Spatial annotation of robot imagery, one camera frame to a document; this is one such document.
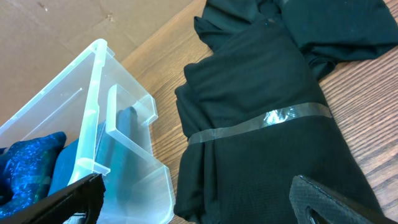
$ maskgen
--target glitter fabric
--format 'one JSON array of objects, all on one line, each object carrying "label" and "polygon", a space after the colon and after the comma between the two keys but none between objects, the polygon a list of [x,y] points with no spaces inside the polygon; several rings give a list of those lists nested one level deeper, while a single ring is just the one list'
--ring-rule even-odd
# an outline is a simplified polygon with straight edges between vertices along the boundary
[{"label": "glitter fabric", "polygon": [[43,138],[14,143],[0,156],[2,178],[10,179],[11,201],[0,206],[0,218],[8,217],[47,196],[55,161],[67,137],[58,132]]}]

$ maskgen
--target plastic compartment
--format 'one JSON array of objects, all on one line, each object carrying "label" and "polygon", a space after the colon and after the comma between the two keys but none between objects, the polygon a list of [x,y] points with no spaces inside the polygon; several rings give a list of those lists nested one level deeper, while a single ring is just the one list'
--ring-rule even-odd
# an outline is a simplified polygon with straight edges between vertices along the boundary
[{"label": "plastic compartment", "polygon": [[[69,184],[102,173],[106,187],[98,223],[168,223],[175,203],[169,168],[152,155],[155,101],[96,40],[0,127],[0,143],[63,131],[79,138]],[[132,122],[118,119],[129,108]],[[105,132],[98,126],[105,125]],[[99,142],[112,144],[99,148]]]}]

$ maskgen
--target wood grain surface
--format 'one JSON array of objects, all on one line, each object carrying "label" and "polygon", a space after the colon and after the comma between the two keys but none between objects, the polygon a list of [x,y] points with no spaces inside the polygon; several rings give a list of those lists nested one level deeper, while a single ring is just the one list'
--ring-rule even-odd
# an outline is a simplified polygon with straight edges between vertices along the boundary
[{"label": "wood grain surface", "polygon": [[[398,19],[398,1],[386,3]],[[156,100],[154,155],[170,168],[175,192],[187,139],[174,89],[185,83],[186,64],[211,55],[193,29],[193,17],[201,15],[204,5],[205,0],[194,0],[123,61]],[[377,60],[342,63],[320,85],[385,215],[398,221],[398,48]],[[172,223],[186,222],[174,217]]]}]

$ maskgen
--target dark green fabric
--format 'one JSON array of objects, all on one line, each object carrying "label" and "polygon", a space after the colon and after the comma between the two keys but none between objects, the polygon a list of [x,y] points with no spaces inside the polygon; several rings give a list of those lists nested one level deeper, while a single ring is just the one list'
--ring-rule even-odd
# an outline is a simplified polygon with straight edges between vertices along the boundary
[{"label": "dark green fabric", "polygon": [[195,30],[216,51],[264,19],[286,28],[317,80],[339,62],[374,59],[398,44],[396,21],[383,0],[207,0]]},{"label": "dark green fabric", "polygon": [[[231,35],[214,55],[184,72],[187,83],[175,93],[188,138],[286,106],[327,106],[305,58],[274,20]],[[189,145],[174,212],[198,223],[296,223],[289,202],[295,175],[382,213],[334,119],[323,116]]]}]

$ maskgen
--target black fabric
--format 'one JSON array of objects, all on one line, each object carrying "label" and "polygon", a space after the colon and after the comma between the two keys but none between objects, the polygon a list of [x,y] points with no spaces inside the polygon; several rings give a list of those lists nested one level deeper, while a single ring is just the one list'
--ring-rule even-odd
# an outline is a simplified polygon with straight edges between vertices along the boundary
[{"label": "black fabric", "polygon": [[383,0],[207,0],[195,30],[217,50],[251,24],[270,19],[304,54],[319,80],[338,62],[374,59],[398,44],[398,28]]},{"label": "black fabric", "polygon": [[[230,36],[214,54],[184,69],[187,83],[175,93],[188,138],[286,106],[327,106],[281,23],[268,19],[236,31],[222,31]],[[197,223],[296,223],[289,202],[295,175],[382,213],[334,119],[323,116],[189,145],[180,163],[174,212]]]}]

